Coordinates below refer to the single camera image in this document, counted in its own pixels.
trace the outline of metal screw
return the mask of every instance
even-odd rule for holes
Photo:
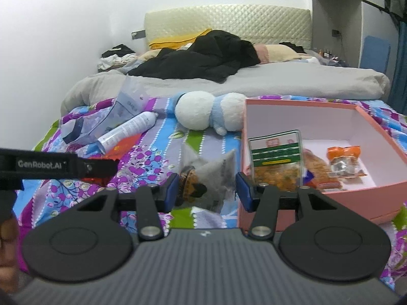
[[[157,236],[160,232],[161,230],[156,226],[145,226],[140,230],[140,233],[147,237]]]
[[[267,226],[256,226],[252,228],[252,234],[259,237],[264,237],[271,234],[271,229]]]

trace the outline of open cardboard box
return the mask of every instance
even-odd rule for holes
[[[242,166],[250,167],[248,138],[299,130],[302,144],[328,162],[328,147],[359,145],[359,162],[367,176],[343,183],[346,191],[326,193],[361,216],[380,224],[390,221],[407,200],[407,156],[362,108],[356,105],[247,99],[242,131]],[[253,213],[239,203],[238,225],[248,230]],[[294,222],[293,211],[279,211],[277,230]]]

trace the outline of snowman plush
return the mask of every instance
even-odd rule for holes
[[[215,97],[198,90],[176,95],[174,113],[185,128],[205,130],[210,126],[224,136],[228,131],[242,130],[245,100],[245,95],[239,93]]]

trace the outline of tufted cream headboard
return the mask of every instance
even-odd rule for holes
[[[222,29],[252,43],[289,41],[311,47],[311,13],[307,9],[254,4],[217,4],[148,12],[147,41]]]

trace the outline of white bottle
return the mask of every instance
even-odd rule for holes
[[[97,140],[97,145],[103,154],[108,153],[117,143],[126,137],[143,133],[154,126],[158,113],[145,111],[117,126]]]

